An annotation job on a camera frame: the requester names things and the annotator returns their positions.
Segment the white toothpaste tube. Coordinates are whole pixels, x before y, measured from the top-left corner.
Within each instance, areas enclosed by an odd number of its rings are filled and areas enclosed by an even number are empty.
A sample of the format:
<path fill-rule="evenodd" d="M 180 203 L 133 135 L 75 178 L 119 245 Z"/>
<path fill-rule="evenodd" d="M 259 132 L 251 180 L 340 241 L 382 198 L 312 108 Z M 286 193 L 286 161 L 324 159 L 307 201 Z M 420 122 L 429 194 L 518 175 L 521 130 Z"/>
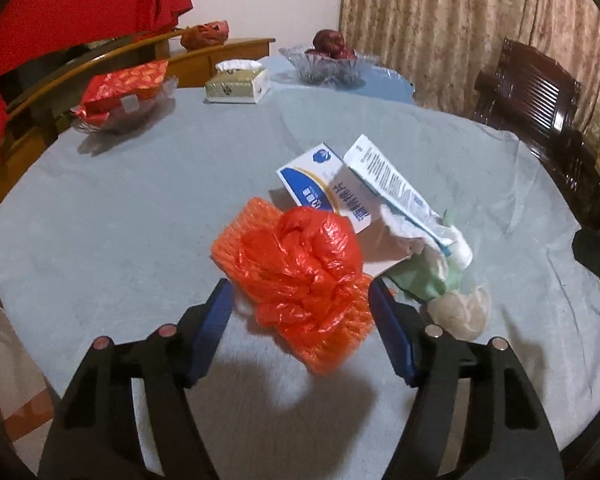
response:
<path fill-rule="evenodd" d="M 453 221 L 435 212 L 396 166 L 365 134 L 343 157 L 344 163 L 380 199 L 379 213 L 391 235 L 404 247 L 428 247 L 429 259 L 445 269 L 464 271 L 474 254 Z"/>

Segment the white blue medicine box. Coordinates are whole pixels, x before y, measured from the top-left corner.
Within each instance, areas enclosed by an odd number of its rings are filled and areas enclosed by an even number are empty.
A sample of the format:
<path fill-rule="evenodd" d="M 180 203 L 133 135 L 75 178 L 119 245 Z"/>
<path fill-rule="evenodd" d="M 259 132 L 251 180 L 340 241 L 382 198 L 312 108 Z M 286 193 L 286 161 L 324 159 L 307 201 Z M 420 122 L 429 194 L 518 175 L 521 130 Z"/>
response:
<path fill-rule="evenodd" d="M 365 273 L 378 276 L 408 257 L 380 218 L 380 199 L 328 145 L 310 148 L 276 174 L 297 205 L 349 219 L 361 246 Z"/>

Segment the glass fruit bowl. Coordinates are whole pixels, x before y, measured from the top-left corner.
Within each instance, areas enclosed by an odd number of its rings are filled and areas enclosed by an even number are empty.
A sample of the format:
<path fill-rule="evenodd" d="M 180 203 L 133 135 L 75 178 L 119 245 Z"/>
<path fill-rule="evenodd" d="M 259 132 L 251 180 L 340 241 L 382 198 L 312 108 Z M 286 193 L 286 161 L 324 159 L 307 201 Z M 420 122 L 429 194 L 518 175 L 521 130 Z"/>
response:
<path fill-rule="evenodd" d="M 352 60 L 333 60 L 322 56 L 306 54 L 307 46 L 279 48 L 278 52 L 294 66 L 301 82 L 311 86 L 358 87 L 363 76 L 379 64 L 375 55 L 355 53 Z"/>

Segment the red snack packet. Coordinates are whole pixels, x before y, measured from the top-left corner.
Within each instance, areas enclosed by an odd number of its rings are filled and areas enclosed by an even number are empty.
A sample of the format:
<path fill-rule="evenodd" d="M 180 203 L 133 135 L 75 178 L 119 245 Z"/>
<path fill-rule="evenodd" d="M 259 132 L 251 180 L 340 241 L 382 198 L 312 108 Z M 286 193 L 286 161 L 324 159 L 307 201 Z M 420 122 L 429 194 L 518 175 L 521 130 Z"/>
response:
<path fill-rule="evenodd" d="M 88 83 L 77 106 L 87 114 L 110 112 L 122 96 L 148 100 L 166 81 L 167 60 L 151 61 L 115 72 L 96 75 Z"/>

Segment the red apples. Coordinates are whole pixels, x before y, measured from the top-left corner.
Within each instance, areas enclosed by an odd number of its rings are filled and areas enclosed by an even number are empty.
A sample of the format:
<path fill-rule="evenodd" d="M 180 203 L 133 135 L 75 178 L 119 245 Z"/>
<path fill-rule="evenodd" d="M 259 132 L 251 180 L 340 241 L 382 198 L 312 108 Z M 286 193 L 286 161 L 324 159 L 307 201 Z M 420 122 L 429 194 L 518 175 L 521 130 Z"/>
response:
<path fill-rule="evenodd" d="M 322 29 L 317 32 L 312 41 L 313 47 L 306 54 L 332 58 L 333 60 L 352 60 L 356 54 L 344 42 L 341 32 L 332 29 Z"/>

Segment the grey table cloth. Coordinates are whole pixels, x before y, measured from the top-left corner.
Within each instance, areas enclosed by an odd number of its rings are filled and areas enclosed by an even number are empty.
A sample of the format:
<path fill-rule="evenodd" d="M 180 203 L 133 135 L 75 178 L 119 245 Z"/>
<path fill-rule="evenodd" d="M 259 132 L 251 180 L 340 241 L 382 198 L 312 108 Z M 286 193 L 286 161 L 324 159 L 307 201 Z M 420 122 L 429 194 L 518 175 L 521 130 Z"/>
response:
<path fill-rule="evenodd" d="M 560 445 L 600 410 L 600 281 L 573 258 L 578 222 L 516 136 L 450 114 L 323 89 L 257 105 L 181 89 L 121 141 L 68 130 L 0 205 L 0 297 L 64 392 L 91 342 L 142 339 L 207 299 L 210 247 L 253 197 L 287 207 L 279 167 L 318 144 L 372 140 L 472 251 L 486 336 L 513 346 Z M 414 399 L 377 334 L 310 374 L 240 302 L 188 400 L 224 479 L 378 479 Z"/>

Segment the tissue box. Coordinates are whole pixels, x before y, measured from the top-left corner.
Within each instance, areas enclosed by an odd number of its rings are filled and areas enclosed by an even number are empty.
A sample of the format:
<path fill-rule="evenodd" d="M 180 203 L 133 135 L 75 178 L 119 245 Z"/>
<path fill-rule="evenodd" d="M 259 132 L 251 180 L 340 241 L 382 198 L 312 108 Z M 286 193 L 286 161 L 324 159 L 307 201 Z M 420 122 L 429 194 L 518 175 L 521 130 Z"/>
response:
<path fill-rule="evenodd" d="M 258 104 L 270 89 L 266 67 L 244 58 L 216 64 L 214 76 L 204 86 L 208 102 L 226 104 Z"/>

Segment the green rubber glove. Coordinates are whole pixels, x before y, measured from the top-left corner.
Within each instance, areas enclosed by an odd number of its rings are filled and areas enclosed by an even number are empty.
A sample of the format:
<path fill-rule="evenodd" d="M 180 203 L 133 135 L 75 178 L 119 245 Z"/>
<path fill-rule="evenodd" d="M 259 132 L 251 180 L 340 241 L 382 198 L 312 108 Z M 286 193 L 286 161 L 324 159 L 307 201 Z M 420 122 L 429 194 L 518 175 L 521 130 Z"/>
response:
<path fill-rule="evenodd" d="M 463 272 L 471 264 L 474 253 L 463 233 L 454 226 L 448 210 L 443 216 L 432 214 L 434 225 L 451 241 L 447 256 L 429 234 L 389 206 L 380 207 L 380 218 L 396 244 L 406 252 L 406 258 L 386 272 L 396 286 L 420 302 L 460 288 Z"/>

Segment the patterned beige curtain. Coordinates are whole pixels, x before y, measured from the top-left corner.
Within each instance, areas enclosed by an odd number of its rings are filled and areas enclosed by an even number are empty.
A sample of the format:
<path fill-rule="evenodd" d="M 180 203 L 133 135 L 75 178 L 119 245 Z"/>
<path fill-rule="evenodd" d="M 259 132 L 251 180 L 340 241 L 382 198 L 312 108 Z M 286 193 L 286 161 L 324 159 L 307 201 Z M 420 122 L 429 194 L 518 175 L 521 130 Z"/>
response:
<path fill-rule="evenodd" d="M 341 0 L 340 29 L 414 84 L 424 107 L 469 115 L 480 70 L 504 39 L 557 61 L 581 85 L 574 122 L 600 119 L 600 10 L 594 0 Z"/>

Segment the white tissue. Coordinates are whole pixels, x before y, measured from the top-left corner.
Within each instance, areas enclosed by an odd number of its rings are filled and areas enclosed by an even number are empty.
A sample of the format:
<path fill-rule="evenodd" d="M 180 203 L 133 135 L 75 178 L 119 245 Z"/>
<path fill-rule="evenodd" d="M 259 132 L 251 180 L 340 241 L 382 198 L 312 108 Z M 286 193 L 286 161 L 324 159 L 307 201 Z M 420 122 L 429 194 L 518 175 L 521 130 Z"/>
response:
<path fill-rule="evenodd" d="M 423 304 L 432 322 L 440 325 L 455 338 L 472 341 L 486 329 L 491 309 L 491 296 L 484 285 L 474 287 L 467 294 L 460 288 L 450 290 L 443 296 L 428 302 L 420 302 L 408 292 L 405 292 L 405 295 Z"/>

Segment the small glass dish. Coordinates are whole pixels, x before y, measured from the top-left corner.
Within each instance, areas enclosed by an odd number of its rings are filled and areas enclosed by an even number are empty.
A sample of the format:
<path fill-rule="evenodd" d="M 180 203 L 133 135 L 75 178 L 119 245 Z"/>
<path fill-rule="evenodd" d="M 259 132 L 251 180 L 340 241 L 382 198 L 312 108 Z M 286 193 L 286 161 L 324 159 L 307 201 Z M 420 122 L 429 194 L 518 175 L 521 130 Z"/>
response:
<path fill-rule="evenodd" d="M 168 77 L 159 87 L 156 96 L 148 100 L 141 100 L 138 96 L 122 96 L 121 103 L 115 105 L 110 112 L 89 115 L 82 112 L 81 107 L 75 106 L 71 110 L 71 127 L 86 134 L 106 133 L 123 136 L 132 133 L 173 110 L 176 88 L 178 78 Z"/>

